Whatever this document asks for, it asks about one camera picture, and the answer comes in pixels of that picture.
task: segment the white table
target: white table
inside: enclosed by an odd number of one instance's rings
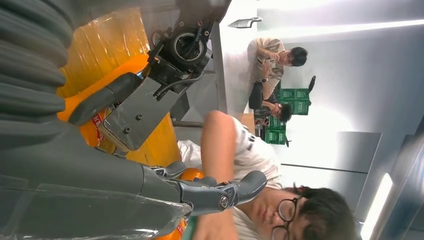
[[[232,0],[220,24],[211,32],[219,110],[239,118],[244,112],[258,71],[257,24],[252,28],[228,25],[239,19],[257,17],[256,0]]]

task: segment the t-shirt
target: t-shirt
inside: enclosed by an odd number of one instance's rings
[[[248,128],[233,117],[236,131],[236,151],[234,156],[234,181],[240,181],[249,172],[259,170],[268,179],[267,187],[282,189],[280,163],[274,148],[260,137],[251,134]],[[181,159],[189,168],[202,169],[200,146],[190,140],[178,141]],[[260,240],[255,225],[240,209],[232,209],[232,217],[239,240]]]
[[[263,48],[265,50],[268,50],[273,53],[281,53],[285,51],[283,42],[278,38],[258,38],[256,40],[257,46],[260,48]],[[258,68],[261,70],[261,65],[264,62],[264,60],[270,59],[267,56],[258,55]],[[275,65],[275,68],[272,69],[271,74],[268,77],[268,83],[271,84],[274,88],[277,86],[277,84],[280,82],[281,77],[284,74],[284,66]]]
[[[272,103],[272,104],[279,103],[277,101],[276,95],[274,93],[272,93],[271,96],[269,96],[269,98],[264,100],[264,101],[266,101],[268,103]],[[264,119],[266,117],[271,116],[271,111],[270,111],[269,107],[261,106],[259,109],[255,109],[253,114],[254,114],[255,120],[259,120],[259,119]]]

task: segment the phone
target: phone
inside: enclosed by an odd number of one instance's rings
[[[276,60],[275,59],[266,59],[265,61],[271,66],[271,68],[274,69],[276,67]]]

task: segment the fluorescent light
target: fluorescent light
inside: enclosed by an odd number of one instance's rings
[[[328,34],[351,33],[358,31],[389,29],[408,26],[424,25],[424,19],[411,21],[392,21],[378,23],[363,23],[349,25],[333,25],[333,26],[298,26],[298,27],[283,27],[259,32],[260,36],[274,36],[278,33],[277,38],[300,38],[311,37]]]
[[[278,9],[283,11],[315,8],[339,0],[259,0],[257,9]]]
[[[386,173],[381,180],[380,187],[378,187],[377,194],[375,194],[374,201],[372,202],[371,208],[366,216],[365,223],[360,231],[362,240],[370,240],[377,220],[380,217],[380,213],[382,212],[390,190],[392,189],[392,185],[392,179],[390,178],[390,175]]]

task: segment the robotic finger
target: robotic finger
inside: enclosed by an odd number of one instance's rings
[[[268,182],[261,171],[251,171],[241,181],[226,181],[219,184],[209,176],[199,181],[172,179],[185,171],[186,166],[182,161],[173,162],[167,167],[153,166],[151,169],[177,189],[180,203],[192,207],[190,216],[218,213],[249,202]]]

